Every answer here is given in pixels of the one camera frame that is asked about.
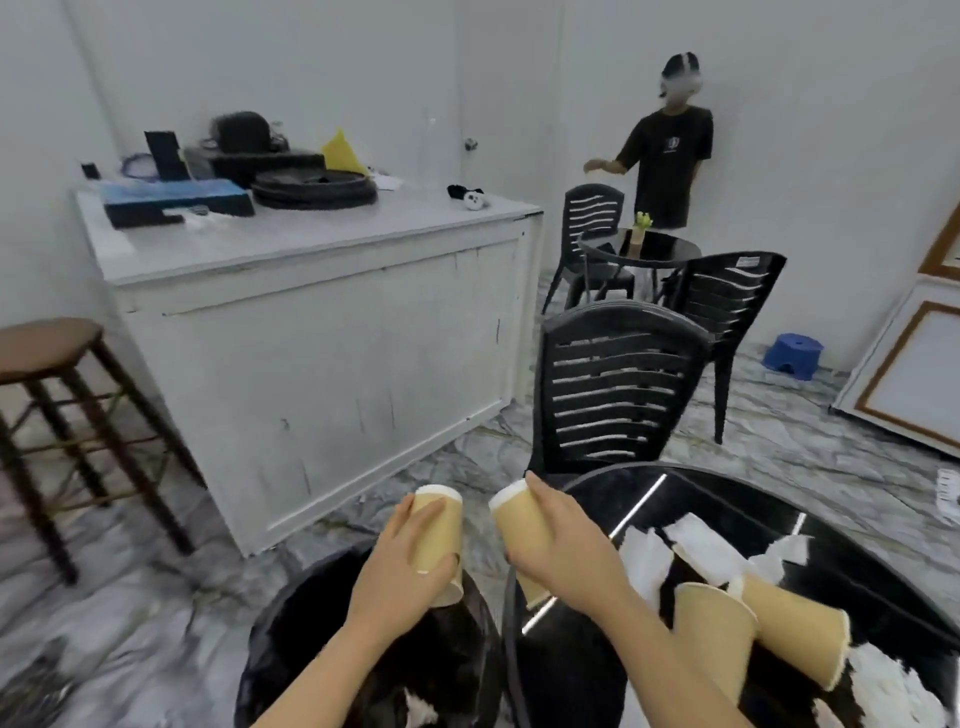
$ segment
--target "blue plastic stool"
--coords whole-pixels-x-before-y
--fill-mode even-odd
[[[763,356],[763,366],[774,372],[793,375],[795,379],[810,381],[820,366],[820,352],[824,345],[799,333],[782,333]]]

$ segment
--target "hand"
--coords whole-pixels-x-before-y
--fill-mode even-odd
[[[460,563],[457,554],[448,553],[430,573],[410,566],[417,541],[446,506],[445,498],[437,498],[411,515],[413,504],[413,494],[407,495],[387,521],[353,585],[347,610],[345,627],[373,638],[382,649],[413,629]]]
[[[553,534],[546,548],[512,551],[508,561],[567,606],[598,621],[605,608],[633,594],[620,555],[580,504],[527,473]]]
[[[605,159],[591,159],[584,165],[584,174],[595,172],[598,169],[604,169],[607,166]]]

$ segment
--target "wooden stool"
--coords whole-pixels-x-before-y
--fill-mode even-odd
[[[101,400],[116,400],[126,396],[155,433],[154,437],[136,442],[162,440],[168,452],[203,484],[200,471],[180,436],[137,389],[130,375],[104,344],[103,337],[103,329],[87,319],[50,319],[0,329],[0,386],[21,384],[31,398],[27,408],[12,425],[8,425],[0,415],[0,465],[7,472],[17,497],[27,511],[27,517],[46,545],[50,557],[63,579],[70,585],[77,583],[77,567],[70,559],[63,539],[45,508],[43,497],[34,484],[23,456],[40,450],[62,449],[74,460],[76,472],[93,496],[92,500],[84,505],[107,506],[113,498],[87,460],[86,453],[90,450],[83,447],[84,440],[78,440],[74,436],[66,418],[60,412],[62,406],[80,406],[96,433],[93,438],[86,439],[97,439],[103,443],[102,449],[110,451],[120,469],[130,479],[133,488],[143,497],[144,504],[170,536],[177,550],[183,554],[193,553],[193,544],[170,509],[160,499],[156,483],[132,456],[129,443],[121,439],[110,423],[108,412],[105,412]],[[97,358],[110,378],[116,382],[118,388],[114,393],[95,395],[80,376],[77,365],[88,352]],[[51,377],[59,379],[74,399],[54,400],[43,383],[44,379]],[[13,435],[35,410],[46,420],[58,441],[50,446],[22,449],[13,441]]]

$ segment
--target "brown wooden frame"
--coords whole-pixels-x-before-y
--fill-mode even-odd
[[[957,237],[960,237],[960,205],[957,205],[947,224],[927,251],[924,262],[920,264],[920,272],[926,276],[960,281],[960,267],[944,265],[947,253],[950,252]]]
[[[953,216],[957,218],[957,222],[960,224],[960,214],[954,212]],[[890,368],[894,365],[894,362],[897,360],[900,352],[903,351],[903,348],[910,340],[910,337],[916,332],[917,327],[924,320],[926,314],[930,313],[931,311],[952,314],[960,317],[960,308],[957,308],[956,306],[946,305],[945,303],[937,303],[934,301],[924,301],[921,303],[920,308],[917,309],[916,313],[913,314],[913,317],[907,323],[906,328],[900,333],[900,336],[898,337],[893,348],[887,353],[879,368],[870,378],[870,381],[867,383],[867,387],[863,390],[863,393],[857,398],[853,409],[859,410],[866,415],[876,417],[879,420],[884,420],[898,427],[902,427],[903,429],[910,430],[911,432],[916,432],[917,434],[929,437],[931,440],[937,440],[945,443],[946,445],[950,445],[952,448],[960,449],[960,442],[953,440],[952,438],[946,437],[932,429],[920,427],[919,425],[914,425],[906,420],[901,420],[899,417],[893,417],[885,412],[880,412],[879,410],[873,409],[867,405],[867,400],[870,399],[870,396],[874,393],[874,390],[877,388],[880,381],[886,376],[887,372],[890,371]]]

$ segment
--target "chair backrest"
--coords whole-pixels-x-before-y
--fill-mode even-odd
[[[652,303],[608,301],[543,322],[535,473],[656,460],[709,361],[710,336]]]
[[[690,260],[666,302],[713,336],[711,358],[733,356],[786,265],[779,253],[723,253]]]
[[[561,254],[569,267],[582,263],[583,251],[577,245],[581,235],[616,232],[623,212],[623,193],[606,184],[581,184],[566,193]]]

